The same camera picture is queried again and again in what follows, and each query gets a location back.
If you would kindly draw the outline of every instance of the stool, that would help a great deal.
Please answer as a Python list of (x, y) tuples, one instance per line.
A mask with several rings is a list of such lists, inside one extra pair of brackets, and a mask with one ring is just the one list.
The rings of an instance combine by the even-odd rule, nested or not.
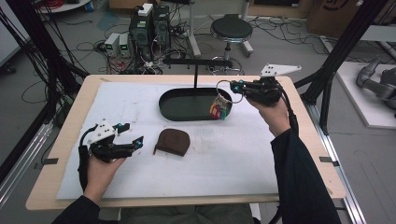
[(218, 56), (212, 60), (227, 60), (233, 63), (233, 67), (209, 67), (209, 72), (215, 75), (217, 72), (222, 72), (229, 75), (230, 72), (235, 72), (238, 76), (244, 75), (242, 65), (236, 59), (230, 57), (231, 43), (243, 43), (247, 41), (253, 33), (251, 25), (244, 20), (238, 18), (237, 15), (225, 15), (223, 18), (212, 22), (210, 33), (217, 39), (227, 42), (224, 50), (224, 56)]

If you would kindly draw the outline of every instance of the concrete floor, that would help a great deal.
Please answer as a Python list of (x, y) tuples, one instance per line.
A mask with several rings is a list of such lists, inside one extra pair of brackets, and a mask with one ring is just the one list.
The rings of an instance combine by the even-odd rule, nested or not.
[[(60, 30), (68, 47), (73, 50), (76, 58), (91, 74), (104, 74), (105, 61), (96, 52), (82, 51), (78, 49), (89, 49), (91, 44), (99, 40), (104, 40), (105, 36), (113, 32), (125, 32), (129, 24), (128, 15), (120, 13), (110, 13), (105, 9), (87, 13), (82, 9), (75, 9), (56, 15), (57, 19), (65, 22), (85, 22), (78, 25), (66, 25), (60, 23)], [(209, 17), (197, 19), (197, 27), (211, 21)], [(300, 26), (289, 24), (292, 33), (299, 32), (301, 36), (310, 35), (306, 32), (304, 21), (296, 21)], [(211, 59), (214, 56), (222, 55), (225, 44), (213, 38), (209, 34), (210, 22), (205, 23), (197, 31), (198, 45), (202, 52), (202, 59)], [(268, 25), (262, 24), (254, 29), (253, 36), (249, 42), (254, 48), (254, 53), (249, 58), (246, 57), (240, 47), (232, 46), (232, 57), (237, 59), (242, 65), (247, 75), (258, 75), (267, 63), (274, 64), (294, 64), (300, 65), (303, 69), (300, 72), (290, 74), (293, 81), (307, 77), (316, 72), (327, 58), (323, 45), (317, 38), (309, 38), (311, 44), (291, 44), (283, 38), (280, 28), (270, 30)], [(286, 25), (282, 26), (285, 36), (288, 39), (296, 38), (297, 35), (288, 34)], [(64, 49), (57, 38), (54, 37), (59, 49)], [(374, 43), (361, 42), (354, 48), (348, 58), (349, 61), (366, 62), (376, 55), (382, 55), (383, 61), (395, 63), (381, 49), (375, 47)], [(25, 103), (21, 96), (29, 86), (39, 81), (35, 75), (32, 65), (26, 56), (19, 52), (11, 62), (17, 67), (16, 74), (1, 74), (0, 76), (0, 98), (3, 109), (0, 112), (0, 124), (2, 126), (0, 139), (0, 162), (3, 162), (7, 154), (18, 143), (25, 130), (37, 116), (44, 103)], [(164, 74), (193, 74), (193, 69), (188, 70), (186, 66), (174, 65), (172, 69), (165, 67)], [(199, 73), (206, 75), (207, 71), (200, 68)], [(37, 84), (30, 88), (23, 99), (30, 102), (39, 102), (44, 99), (44, 85)], [(328, 119), (328, 130), (332, 143), (340, 158), (347, 178), (358, 203), (364, 214), (367, 223), (394, 223), (396, 220), (396, 179), (393, 178), (393, 171), (396, 170), (396, 130), (366, 128), (357, 110), (351, 103), (346, 92), (337, 78), (332, 85), (332, 99)], [(21, 182), (14, 189), (4, 207), (0, 210), (1, 223), (50, 223), (60, 211), (28, 211), (24, 204), (37, 179), (40, 171), (34, 168), (39, 162), (44, 150), (59, 132), (55, 128), (46, 145), (38, 153), (37, 158), (22, 177)], [(342, 206), (340, 202), (335, 202), (337, 206)], [(260, 204), (262, 223), (267, 223), (276, 211), (276, 203)], [(103, 216), (112, 216), (114, 211), (104, 210)], [(339, 212), (343, 223), (349, 223), (347, 213)]]

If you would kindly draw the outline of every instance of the black sleeve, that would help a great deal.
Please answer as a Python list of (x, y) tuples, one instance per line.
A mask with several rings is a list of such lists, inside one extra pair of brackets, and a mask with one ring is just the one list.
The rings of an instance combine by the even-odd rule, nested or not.
[(99, 206), (90, 199), (81, 196), (70, 204), (55, 218), (53, 224), (97, 224), (99, 223)]
[(271, 145), (283, 223), (341, 223), (317, 166), (295, 132), (285, 131)]

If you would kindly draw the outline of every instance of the black oval tray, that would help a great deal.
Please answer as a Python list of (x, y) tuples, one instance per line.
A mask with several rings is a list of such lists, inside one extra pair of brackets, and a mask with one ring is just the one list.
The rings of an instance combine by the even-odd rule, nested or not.
[[(227, 91), (219, 89), (219, 93), (231, 101)], [(173, 121), (212, 120), (210, 106), (212, 106), (218, 92), (216, 88), (182, 88), (165, 92), (160, 98), (160, 111), (166, 118)], [(227, 116), (231, 112), (232, 104), (227, 104)]]

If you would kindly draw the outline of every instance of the desk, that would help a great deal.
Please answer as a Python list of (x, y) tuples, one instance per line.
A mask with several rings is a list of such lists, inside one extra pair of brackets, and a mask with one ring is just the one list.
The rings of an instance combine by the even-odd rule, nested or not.
[[(238, 80), (241, 77), (232, 76), (200, 76), (198, 83), (216, 83), (222, 79)], [(163, 82), (163, 83), (193, 83), (194, 76), (89, 76), (85, 79), (78, 97), (70, 110), (70, 113), (62, 127), (49, 158), (59, 158), (55, 165), (46, 165), (37, 179), (26, 207), (29, 210), (64, 209), (73, 200), (56, 200), (56, 195), (61, 182), (71, 148), (78, 140), (81, 124), (84, 122), (91, 108), (97, 90), (102, 82)], [(244, 80), (252, 81), (258, 76), (244, 76)], [(344, 198), (346, 192), (331, 163), (320, 162), (319, 157), (327, 157), (315, 127), (309, 118), (300, 96), (295, 90), (293, 83), (288, 77), (277, 78), (288, 92), (291, 105), (300, 122), (300, 136), (308, 147), (324, 183), (334, 199)], [(101, 202), (102, 207), (126, 207), (126, 206), (155, 206), (176, 204), (203, 204), (203, 203), (256, 203), (276, 202), (277, 195), (242, 195), (242, 196), (200, 196), (182, 198), (141, 198), (141, 199), (112, 199)]]

